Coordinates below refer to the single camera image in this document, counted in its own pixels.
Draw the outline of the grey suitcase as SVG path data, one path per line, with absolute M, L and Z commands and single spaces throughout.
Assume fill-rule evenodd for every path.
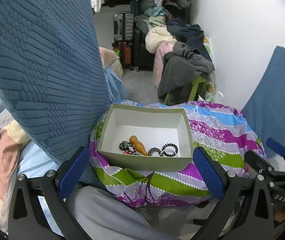
M 134 15 L 114 14 L 114 41 L 125 42 L 133 39 Z

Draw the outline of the blue textured cushion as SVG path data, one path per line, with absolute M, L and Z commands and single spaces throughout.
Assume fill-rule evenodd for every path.
M 242 112 L 251 129 L 261 140 L 265 153 L 266 141 L 273 138 L 285 145 L 285 48 L 277 46 L 266 71 Z
M 111 103 L 90 0 L 0 0 L 0 98 L 52 160 L 88 145 Z

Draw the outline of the orange gourd pendant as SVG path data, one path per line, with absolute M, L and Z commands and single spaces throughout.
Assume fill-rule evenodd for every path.
M 129 138 L 129 142 L 134 146 L 137 152 L 141 153 L 144 156 L 148 156 L 148 153 L 143 145 L 142 142 L 138 140 L 138 138 L 135 135 L 132 135 Z

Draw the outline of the blue textured cushion right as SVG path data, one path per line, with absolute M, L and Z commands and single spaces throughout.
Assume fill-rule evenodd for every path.
M 285 48 L 277 46 L 266 71 L 242 112 L 251 129 L 261 140 L 265 153 L 266 141 L 273 138 L 285 145 Z

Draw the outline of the dark navy jacket pile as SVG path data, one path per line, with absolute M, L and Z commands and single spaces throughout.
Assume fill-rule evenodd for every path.
M 167 21 L 167 30 L 180 42 L 185 43 L 191 51 L 202 55 L 211 61 L 211 57 L 204 46 L 204 32 L 198 24 L 188 25 L 182 18 Z

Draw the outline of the blue textured cushion left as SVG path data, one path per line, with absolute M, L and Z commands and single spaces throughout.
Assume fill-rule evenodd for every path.
M 0 0 L 0 98 L 52 160 L 88 145 L 111 103 L 90 0 Z

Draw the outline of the beige floral pillow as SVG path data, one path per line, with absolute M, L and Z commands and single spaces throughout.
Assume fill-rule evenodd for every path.
M 116 55 L 116 53 L 113 50 L 104 47 L 99 47 L 99 51 L 100 51 L 103 69 L 110 67 L 115 72 L 115 74 L 120 79 L 122 79 L 123 68 L 120 62 L 120 58 Z

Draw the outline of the light blue bedsheet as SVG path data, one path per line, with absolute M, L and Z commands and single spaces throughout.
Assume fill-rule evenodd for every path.
M 109 96 L 112 102 L 125 100 L 126 98 L 128 98 L 128 90 L 124 86 L 121 79 L 110 67 L 107 67 L 104 70 L 104 76 L 106 79 Z

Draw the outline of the colourful striped floral pillow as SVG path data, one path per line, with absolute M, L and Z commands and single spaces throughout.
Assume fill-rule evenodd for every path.
M 132 208 L 206 200 L 209 191 L 192 160 L 197 147 L 239 177 L 251 172 L 247 151 L 267 156 L 241 111 L 206 101 L 175 106 L 120 101 L 98 119 L 89 143 L 99 180 Z

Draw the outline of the green cardboard box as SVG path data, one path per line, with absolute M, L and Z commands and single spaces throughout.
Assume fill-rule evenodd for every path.
M 120 150 L 123 141 L 135 135 L 149 151 L 173 143 L 174 157 L 128 155 Z M 182 108 L 145 108 L 113 104 L 107 114 L 97 148 L 111 166 L 134 171 L 178 172 L 192 161 L 193 141 L 190 125 Z

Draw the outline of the grey fleece blanket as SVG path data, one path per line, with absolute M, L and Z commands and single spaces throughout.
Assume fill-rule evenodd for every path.
M 158 98 L 191 83 L 196 77 L 207 77 L 215 70 L 214 64 L 187 44 L 177 41 L 173 50 L 164 55 L 164 68 L 158 86 Z

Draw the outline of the cream fluffy blanket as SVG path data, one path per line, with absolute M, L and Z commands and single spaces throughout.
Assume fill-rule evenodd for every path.
M 162 42 L 176 42 L 177 40 L 167 30 L 167 27 L 154 27 L 152 28 L 145 37 L 146 49 L 149 53 L 154 54 L 157 47 Z

